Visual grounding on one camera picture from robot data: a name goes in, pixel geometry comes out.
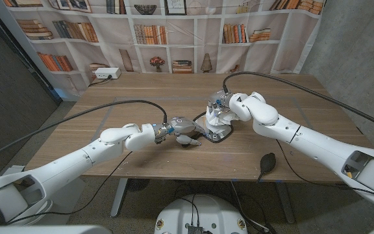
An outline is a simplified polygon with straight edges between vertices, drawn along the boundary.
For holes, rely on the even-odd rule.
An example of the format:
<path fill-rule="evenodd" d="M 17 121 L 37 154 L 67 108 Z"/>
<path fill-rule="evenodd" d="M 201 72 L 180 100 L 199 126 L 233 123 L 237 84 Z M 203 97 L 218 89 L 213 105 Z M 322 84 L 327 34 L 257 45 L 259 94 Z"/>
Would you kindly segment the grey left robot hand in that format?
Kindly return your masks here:
<path fill-rule="evenodd" d="M 185 118 L 174 117 L 167 124 L 166 129 L 169 135 L 174 135 L 176 141 L 182 145 L 200 146 L 200 141 L 188 136 L 187 133 L 205 133 L 205 130 L 197 123 Z"/>

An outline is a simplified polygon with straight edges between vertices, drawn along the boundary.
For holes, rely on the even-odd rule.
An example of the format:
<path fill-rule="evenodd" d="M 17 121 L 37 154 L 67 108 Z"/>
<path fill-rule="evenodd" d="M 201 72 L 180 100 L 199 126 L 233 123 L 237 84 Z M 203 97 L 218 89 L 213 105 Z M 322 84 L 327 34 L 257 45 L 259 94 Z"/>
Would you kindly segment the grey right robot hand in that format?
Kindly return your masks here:
<path fill-rule="evenodd" d="M 210 112 L 215 112 L 216 114 L 221 114 L 222 112 L 229 112 L 229 101 L 233 94 L 231 92 L 225 92 L 221 89 L 210 95 L 208 99 L 208 107 Z"/>

